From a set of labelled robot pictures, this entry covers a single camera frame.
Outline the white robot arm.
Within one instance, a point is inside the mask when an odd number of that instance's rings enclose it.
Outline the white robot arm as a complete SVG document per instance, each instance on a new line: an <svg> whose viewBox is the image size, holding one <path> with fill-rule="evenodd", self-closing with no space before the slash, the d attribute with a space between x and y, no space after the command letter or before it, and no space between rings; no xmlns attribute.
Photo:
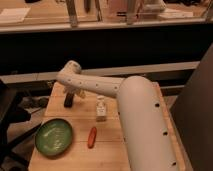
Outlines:
<svg viewBox="0 0 213 171"><path fill-rule="evenodd" d="M78 89L115 98L131 171L178 171L177 159L153 83L142 76L89 76L68 61L57 81L67 92Z"/></svg>

